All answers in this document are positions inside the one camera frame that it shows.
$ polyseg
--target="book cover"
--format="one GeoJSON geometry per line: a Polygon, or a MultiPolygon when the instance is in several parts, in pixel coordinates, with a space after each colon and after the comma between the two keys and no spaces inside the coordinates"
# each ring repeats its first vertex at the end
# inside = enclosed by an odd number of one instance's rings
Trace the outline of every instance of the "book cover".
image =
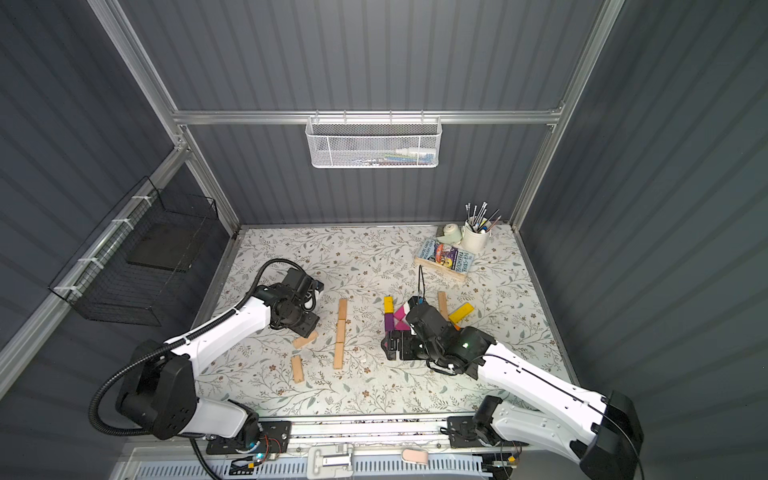
{"type": "Polygon", "coordinates": [[[422,248],[416,256],[463,274],[469,271],[469,267],[472,266],[472,262],[475,260],[473,253],[452,247],[446,243],[440,243],[434,238],[424,240],[422,248]]]}

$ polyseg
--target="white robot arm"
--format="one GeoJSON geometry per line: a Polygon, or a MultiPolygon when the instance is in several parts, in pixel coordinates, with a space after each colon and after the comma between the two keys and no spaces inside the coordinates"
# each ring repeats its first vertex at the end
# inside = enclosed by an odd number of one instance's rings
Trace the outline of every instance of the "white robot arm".
{"type": "Polygon", "coordinates": [[[194,380],[219,355],[247,336],[267,327],[288,328],[307,337],[319,317],[312,312],[323,284],[298,264],[285,259],[266,262],[257,272],[246,296],[233,308],[165,343],[147,341],[133,353],[131,363],[115,373],[94,394],[88,408],[91,425],[108,435],[150,433],[161,440],[175,435],[197,438],[217,435],[232,439],[242,453],[260,446],[259,416],[234,401],[221,402],[197,395],[194,380]],[[290,268],[280,283],[259,285],[272,263],[290,268]],[[98,414],[104,394],[119,380],[123,383],[116,410],[140,426],[120,429],[107,425],[98,414]]]}
{"type": "Polygon", "coordinates": [[[628,397],[613,392],[606,398],[565,382],[515,355],[487,333],[473,327],[457,332],[423,299],[413,303],[406,321],[417,340],[403,344],[404,354],[427,360],[427,366],[436,372],[466,373],[485,380],[538,410],[486,396],[473,417],[481,442],[538,445],[577,462],[592,480],[634,477],[643,431],[628,397]]]}

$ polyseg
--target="metal rail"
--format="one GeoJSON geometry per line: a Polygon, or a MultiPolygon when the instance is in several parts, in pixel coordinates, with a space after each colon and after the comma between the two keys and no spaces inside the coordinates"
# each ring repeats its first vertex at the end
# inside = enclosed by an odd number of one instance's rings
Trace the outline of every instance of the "metal rail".
{"type": "Polygon", "coordinates": [[[299,125],[308,118],[325,123],[550,124],[558,110],[524,111],[177,111],[172,118],[184,125],[299,125]]]}

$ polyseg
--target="roll of tape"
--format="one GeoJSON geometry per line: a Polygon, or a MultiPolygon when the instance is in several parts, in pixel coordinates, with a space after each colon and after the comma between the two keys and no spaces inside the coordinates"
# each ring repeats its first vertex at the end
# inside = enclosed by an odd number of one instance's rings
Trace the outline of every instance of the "roll of tape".
{"type": "Polygon", "coordinates": [[[462,240],[462,231],[455,223],[449,223],[442,228],[442,237],[438,237],[438,240],[449,245],[460,242],[462,240]]]}

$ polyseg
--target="yellow block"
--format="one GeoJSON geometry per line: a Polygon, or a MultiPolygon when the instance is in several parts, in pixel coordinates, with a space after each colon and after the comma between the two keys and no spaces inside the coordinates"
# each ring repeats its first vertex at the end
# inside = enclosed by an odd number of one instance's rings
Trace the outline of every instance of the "yellow block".
{"type": "Polygon", "coordinates": [[[462,319],[469,315],[470,313],[474,312],[475,308],[470,305],[469,303],[465,303],[464,305],[460,306],[454,313],[451,313],[448,315],[448,319],[451,320],[453,323],[459,323],[462,321],[462,319]]]}
{"type": "Polygon", "coordinates": [[[394,313],[395,305],[392,303],[391,296],[384,297],[384,313],[394,313]]]}

